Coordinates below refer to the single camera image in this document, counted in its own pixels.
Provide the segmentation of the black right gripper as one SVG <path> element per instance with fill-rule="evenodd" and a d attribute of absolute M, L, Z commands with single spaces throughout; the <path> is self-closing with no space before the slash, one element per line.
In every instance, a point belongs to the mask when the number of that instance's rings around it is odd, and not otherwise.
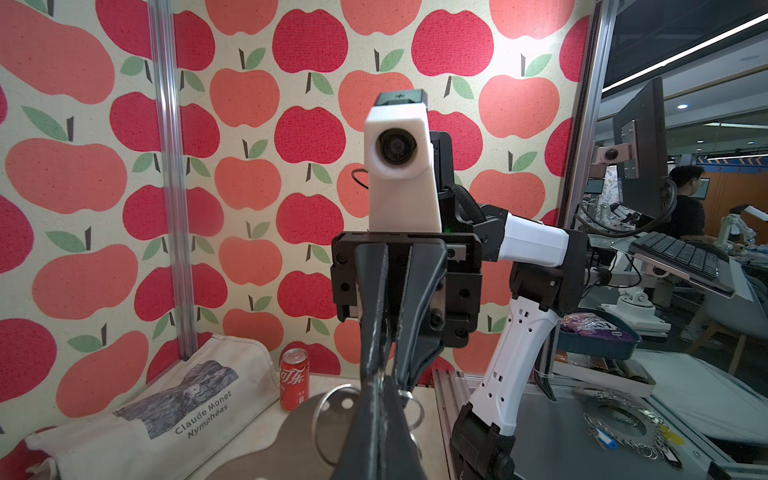
<path fill-rule="evenodd" d="M 473 233 L 343 232 L 332 242 L 337 318 L 360 321 L 360 377 L 384 370 L 412 390 L 442 353 L 477 328 L 483 246 Z"/>

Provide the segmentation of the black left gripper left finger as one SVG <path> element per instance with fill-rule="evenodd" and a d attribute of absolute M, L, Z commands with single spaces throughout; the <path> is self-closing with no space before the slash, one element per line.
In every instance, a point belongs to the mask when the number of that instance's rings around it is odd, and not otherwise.
<path fill-rule="evenodd" d="M 365 378 L 332 479 L 377 479 L 384 373 Z"/>

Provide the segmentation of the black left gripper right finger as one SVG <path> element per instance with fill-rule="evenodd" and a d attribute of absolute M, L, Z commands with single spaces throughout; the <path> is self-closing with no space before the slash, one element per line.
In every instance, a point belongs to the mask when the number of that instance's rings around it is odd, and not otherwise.
<path fill-rule="evenodd" d="M 426 479 L 410 437 L 400 394 L 391 376 L 384 377 L 381 392 L 381 478 Z"/>

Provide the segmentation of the metal car-shaped key holder plate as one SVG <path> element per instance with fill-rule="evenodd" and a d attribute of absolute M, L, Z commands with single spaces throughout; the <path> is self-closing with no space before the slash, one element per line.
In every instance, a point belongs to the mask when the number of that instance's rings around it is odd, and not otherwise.
<path fill-rule="evenodd" d="M 413 394 L 400 390 L 403 409 L 414 400 Z M 211 479 L 332 479 L 343 450 L 355 410 L 360 387 L 343 384 L 316 395 L 293 410 L 282 423 L 276 439 L 267 448 L 234 458 L 210 473 Z M 421 463 L 421 450 L 412 430 L 424 419 L 409 424 Z M 381 478 L 381 417 L 378 478 Z"/>

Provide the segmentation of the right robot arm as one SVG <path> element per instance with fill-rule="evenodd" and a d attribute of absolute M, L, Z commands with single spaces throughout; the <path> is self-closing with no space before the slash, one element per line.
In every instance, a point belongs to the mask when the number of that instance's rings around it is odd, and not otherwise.
<path fill-rule="evenodd" d="M 340 320 L 360 322 L 360 395 L 336 479 L 421 479 L 425 473 L 404 397 L 465 336 L 485 261 L 513 264 L 503 334 L 480 385 L 453 424 L 450 449 L 463 479 L 510 479 L 518 409 L 539 352 L 578 306 L 587 237 L 493 205 L 451 185 L 438 195 L 443 233 L 344 232 L 332 243 Z"/>

